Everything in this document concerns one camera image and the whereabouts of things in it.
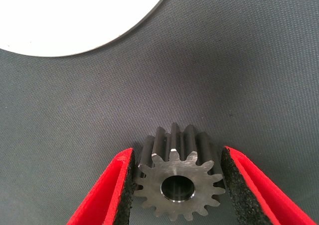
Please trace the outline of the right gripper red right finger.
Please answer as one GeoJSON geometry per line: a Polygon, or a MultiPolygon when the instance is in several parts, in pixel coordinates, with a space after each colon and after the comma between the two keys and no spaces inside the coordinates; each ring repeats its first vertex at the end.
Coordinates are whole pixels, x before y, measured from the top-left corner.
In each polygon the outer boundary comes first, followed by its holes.
{"type": "Polygon", "coordinates": [[[242,152],[224,146],[221,167],[239,224],[316,224],[242,152]]]}

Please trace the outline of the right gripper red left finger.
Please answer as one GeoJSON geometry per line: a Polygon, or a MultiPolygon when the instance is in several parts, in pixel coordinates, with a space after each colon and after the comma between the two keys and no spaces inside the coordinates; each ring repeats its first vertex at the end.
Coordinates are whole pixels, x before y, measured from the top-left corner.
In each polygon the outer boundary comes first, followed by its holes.
{"type": "Polygon", "coordinates": [[[129,224],[134,191],[134,166],[135,155],[132,148],[118,153],[71,216],[68,224],[129,224]]]}

